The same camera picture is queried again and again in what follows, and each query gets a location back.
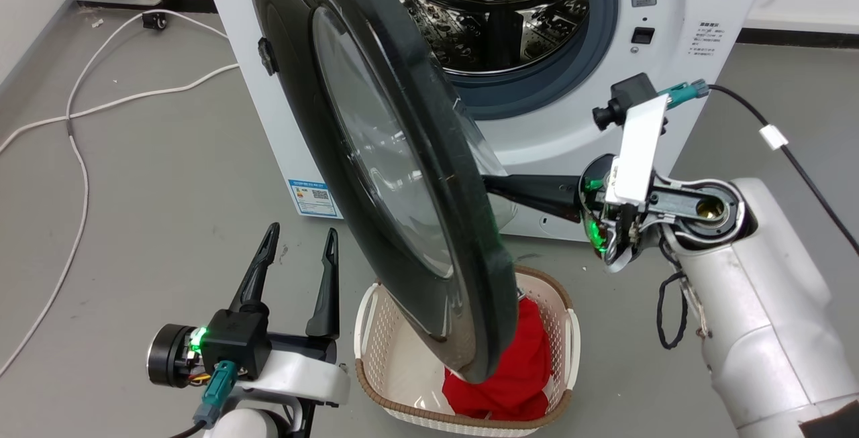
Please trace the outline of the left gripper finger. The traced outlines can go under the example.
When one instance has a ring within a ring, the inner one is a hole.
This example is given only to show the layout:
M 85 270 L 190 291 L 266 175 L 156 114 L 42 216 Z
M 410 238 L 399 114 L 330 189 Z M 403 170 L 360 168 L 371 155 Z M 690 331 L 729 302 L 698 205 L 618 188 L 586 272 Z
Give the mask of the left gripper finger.
M 330 228 L 321 261 L 323 273 L 312 317 L 306 324 L 306 335 L 337 339 L 340 336 L 340 236 Z
M 255 252 L 242 282 L 230 303 L 234 312 L 262 312 L 262 295 L 270 265 L 274 262 L 281 225 L 272 222 Z

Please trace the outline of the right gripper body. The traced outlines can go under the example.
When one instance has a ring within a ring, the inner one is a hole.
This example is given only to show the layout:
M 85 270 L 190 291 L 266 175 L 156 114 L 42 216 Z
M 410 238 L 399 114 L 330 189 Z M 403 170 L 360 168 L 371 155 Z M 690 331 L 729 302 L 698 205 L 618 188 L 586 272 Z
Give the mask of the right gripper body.
M 616 159 L 611 153 L 597 157 L 584 169 L 578 184 L 584 233 L 608 272 L 619 272 L 646 249 L 663 251 L 665 245 L 659 227 L 644 226 L 647 214 L 643 209 L 633 206 L 625 210 L 605 200 Z

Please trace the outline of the grey rubber door gasket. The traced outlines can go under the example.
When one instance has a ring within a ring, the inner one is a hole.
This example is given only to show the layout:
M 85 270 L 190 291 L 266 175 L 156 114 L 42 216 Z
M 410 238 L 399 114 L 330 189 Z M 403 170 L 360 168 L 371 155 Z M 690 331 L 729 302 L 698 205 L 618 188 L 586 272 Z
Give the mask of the grey rubber door gasket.
M 589 0 L 589 13 L 571 41 L 542 62 L 501 75 L 455 75 L 448 80 L 478 121 L 524 116 L 570 96 L 609 50 L 619 0 Z

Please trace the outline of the printed text label on washer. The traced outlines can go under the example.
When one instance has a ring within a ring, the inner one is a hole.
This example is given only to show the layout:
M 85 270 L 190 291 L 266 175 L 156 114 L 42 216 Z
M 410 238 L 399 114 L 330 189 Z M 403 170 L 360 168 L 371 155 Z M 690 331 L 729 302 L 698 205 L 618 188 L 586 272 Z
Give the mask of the printed text label on washer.
M 691 56 L 714 56 L 721 49 L 725 31 L 721 23 L 700 20 L 691 32 L 687 54 Z

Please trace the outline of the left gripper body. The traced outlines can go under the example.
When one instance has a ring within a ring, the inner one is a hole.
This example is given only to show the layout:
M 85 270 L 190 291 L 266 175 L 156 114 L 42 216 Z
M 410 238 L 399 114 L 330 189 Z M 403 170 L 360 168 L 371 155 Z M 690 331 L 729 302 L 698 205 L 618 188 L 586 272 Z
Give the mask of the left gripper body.
M 203 347 L 211 341 L 212 331 L 206 326 L 167 324 L 156 334 L 147 353 L 148 379 L 154 385 L 184 388 L 208 383 L 213 373 L 207 368 Z M 270 353 L 264 364 L 255 364 L 254 356 L 238 358 L 238 380 L 254 381 L 264 366 L 274 364 L 276 351 L 295 352 L 329 364 L 337 364 L 337 344 L 331 338 L 288 335 L 270 332 Z

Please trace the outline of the white laundry basket brown rim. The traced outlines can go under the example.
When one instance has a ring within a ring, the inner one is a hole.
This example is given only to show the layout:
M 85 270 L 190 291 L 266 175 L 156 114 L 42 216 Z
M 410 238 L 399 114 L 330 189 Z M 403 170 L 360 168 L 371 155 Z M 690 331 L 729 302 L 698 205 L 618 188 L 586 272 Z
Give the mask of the white laundry basket brown rim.
M 540 310 L 552 356 L 547 409 L 532 421 L 491 421 L 454 414 L 443 396 L 443 364 L 406 322 L 389 291 L 374 283 L 354 328 L 356 376 L 363 392 L 391 417 L 418 427 L 476 438 L 526 438 L 570 405 L 580 366 L 580 324 L 570 295 L 547 273 L 517 265 L 517 284 Z

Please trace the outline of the blue white energy label sticker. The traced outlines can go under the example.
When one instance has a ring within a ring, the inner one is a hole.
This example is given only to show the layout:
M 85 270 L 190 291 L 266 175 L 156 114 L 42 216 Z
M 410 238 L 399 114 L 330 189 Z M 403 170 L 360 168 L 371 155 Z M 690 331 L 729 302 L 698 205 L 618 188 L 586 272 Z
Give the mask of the blue white energy label sticker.
M 325 183 L 289 179 L 289 192 L 299 215 L 341 219 L 334 197 Z

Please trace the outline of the red garment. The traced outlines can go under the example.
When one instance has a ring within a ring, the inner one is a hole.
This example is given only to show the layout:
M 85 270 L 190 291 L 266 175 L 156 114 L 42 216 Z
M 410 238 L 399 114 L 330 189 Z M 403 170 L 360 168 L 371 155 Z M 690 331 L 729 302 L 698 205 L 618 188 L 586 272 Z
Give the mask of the red garment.
M 549 407 L 545 388 L 552 377 L 550 341 L 538 305 L 519 299 L 515 337 L 496 374 L 479 384 L 445 371 L 442 393 L 454 414 L 494 421 L 533 421 Z

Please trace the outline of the stainless steel washer drum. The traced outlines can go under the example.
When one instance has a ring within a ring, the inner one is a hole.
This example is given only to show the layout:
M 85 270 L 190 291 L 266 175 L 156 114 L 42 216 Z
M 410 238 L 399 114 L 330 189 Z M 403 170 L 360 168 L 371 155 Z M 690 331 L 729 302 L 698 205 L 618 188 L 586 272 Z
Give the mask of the stainless steel washer drum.
M 567 46 L 589 0 L 399 0 L 445 71 L 518 71 Z

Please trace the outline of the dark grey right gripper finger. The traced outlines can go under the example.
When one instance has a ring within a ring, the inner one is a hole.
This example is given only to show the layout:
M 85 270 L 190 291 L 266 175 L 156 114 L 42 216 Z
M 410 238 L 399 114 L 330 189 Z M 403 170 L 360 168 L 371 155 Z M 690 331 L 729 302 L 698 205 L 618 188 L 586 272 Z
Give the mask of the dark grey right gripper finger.
M 580 223 L 583 211 L 578 193 L 580 179 L 580 176 L 569 175 L 486 174 L 483 184 L 490 194 L 562 220 Z

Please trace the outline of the white front-load washing machine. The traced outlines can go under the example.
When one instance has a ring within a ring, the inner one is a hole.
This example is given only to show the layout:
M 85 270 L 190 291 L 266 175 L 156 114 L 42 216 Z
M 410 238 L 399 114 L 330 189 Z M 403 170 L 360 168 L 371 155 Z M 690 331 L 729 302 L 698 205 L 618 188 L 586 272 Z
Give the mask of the white front-load washing machine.
M 702 78 L 715 80 L 755 0 L 619 0 L 619 19 L 609 50 L 574 90 L 542 110 L 500 121 L 478 121 L 509 173 L 576 174 L 601 154 L 619 149 L 617 130 L 599 131 L 592 108 L 610 97 L 610 86 L 639 73 L 657 89 Z M 725 31 L 714 56 L 687 54 L 700 20 Z

